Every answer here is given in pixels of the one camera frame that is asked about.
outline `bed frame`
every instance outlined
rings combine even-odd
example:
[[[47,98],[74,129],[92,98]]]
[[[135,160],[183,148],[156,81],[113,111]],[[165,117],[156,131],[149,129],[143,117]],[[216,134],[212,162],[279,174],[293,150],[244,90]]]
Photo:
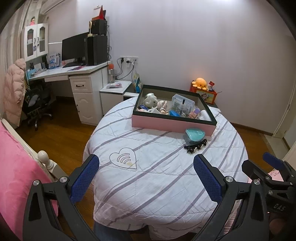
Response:
[[[9,133],[23,146],[26,152],[32,158],[39,163],[40,167],[44,170],[47,176],[51,177],[52,181],[56,181],[61,177],[67,177],[68,175],[63,171],[63,169],[55,163],[53,160],[49,159],[47,153],[43,150],[38,153],[35,152],[21,137],[20,135],[13,129],[13,127],[8,123],[7,120],[0,117],[0,121],[3,123],[5,128],[9,131]]]

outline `jacket hood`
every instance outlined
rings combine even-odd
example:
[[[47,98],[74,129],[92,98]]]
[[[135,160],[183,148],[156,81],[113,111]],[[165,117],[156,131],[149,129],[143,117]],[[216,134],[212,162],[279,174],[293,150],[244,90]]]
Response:
[[[23,58],[20,58],[17,61],[15,61],[15,65],[21,68],[22,70],[26,70],[26,62]]]

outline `pink puffer jacket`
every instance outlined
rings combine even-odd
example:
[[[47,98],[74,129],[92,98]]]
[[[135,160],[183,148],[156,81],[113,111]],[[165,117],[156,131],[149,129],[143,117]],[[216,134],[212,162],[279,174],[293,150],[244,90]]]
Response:
[[[4,111],[7,120],[17,126],[20,124],[22,103],[25,97],[25,71],[26,62],[18,59],[9,66],[4,80]]]

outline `white bedside table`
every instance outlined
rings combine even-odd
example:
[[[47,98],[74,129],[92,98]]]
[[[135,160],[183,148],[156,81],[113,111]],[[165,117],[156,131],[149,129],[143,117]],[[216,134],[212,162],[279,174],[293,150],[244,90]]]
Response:
[[[106,87],[100,90],[101,102],[103,108],[103,115],[105,115],[109,110],[111,110],[118,103],[123,101],[123,95],[126,92],[127,88],[132,84],[128,80],[119,80],[116,81],[122,84],[121,88],[110,88]]]

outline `jacket sleeve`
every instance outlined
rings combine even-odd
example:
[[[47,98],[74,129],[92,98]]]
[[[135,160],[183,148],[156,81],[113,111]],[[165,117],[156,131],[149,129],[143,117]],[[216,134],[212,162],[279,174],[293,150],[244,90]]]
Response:
[[[24,86],[24,71],[19,69],[12,76],[12,87],[16,103],[22,100]]]

